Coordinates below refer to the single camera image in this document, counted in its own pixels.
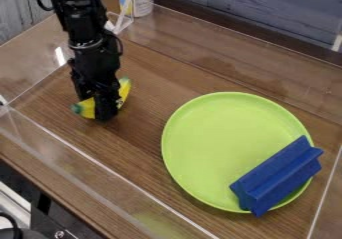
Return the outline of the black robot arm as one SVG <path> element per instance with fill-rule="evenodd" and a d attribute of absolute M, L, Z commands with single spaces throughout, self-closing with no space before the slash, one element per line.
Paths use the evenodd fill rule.
<path fill-rule="evenodd" d="M 81 101 L 94 100 L 94 119 L 110 120 L 119 111 L 119 79 L 123 45 L 106 28 L 107 9 L 102 0 L 35 0 L 54 10 L 68 34 L 74 57 L 68 60 L 71 80 Z"/>

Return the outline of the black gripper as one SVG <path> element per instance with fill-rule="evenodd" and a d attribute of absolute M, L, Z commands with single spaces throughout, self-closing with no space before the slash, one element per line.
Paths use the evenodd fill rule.
<path fill-rule="evenodd" d="M 95 100 L 95 119 L 110 120 L 119 112 L 121 100 L 117 71 L 121 68 L 122 43 L 115 37 L 107 37 L 97 46 L 75 49 L 75 58 L 70 60 L 71 79 L 79 100 Z"/>

